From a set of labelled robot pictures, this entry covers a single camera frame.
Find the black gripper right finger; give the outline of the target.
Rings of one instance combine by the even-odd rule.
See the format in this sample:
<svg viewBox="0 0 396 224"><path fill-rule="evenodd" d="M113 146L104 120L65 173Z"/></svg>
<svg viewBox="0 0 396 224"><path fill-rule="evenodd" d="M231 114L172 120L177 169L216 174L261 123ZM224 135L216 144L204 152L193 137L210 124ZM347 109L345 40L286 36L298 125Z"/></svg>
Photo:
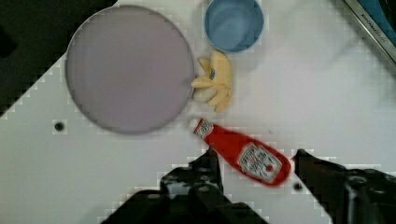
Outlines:
<svg viewBox="0 0 396 224"><path fill-rule="evenodd" d="M348 169L299 149L294 173L333 224L396 224L396 179L376 169Z"/></svg>

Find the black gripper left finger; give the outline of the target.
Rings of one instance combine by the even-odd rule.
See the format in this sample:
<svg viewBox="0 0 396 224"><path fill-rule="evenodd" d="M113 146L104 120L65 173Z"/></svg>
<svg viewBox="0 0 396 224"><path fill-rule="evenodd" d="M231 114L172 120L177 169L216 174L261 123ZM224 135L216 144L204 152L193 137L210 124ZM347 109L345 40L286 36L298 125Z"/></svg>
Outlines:
<svg viewBox="0 0 396 224"><path fill-rule="evenodd" d="M158 190L140 190L101 224L268 224L223 193L218 154L209 148L162 177Z"/></svg>

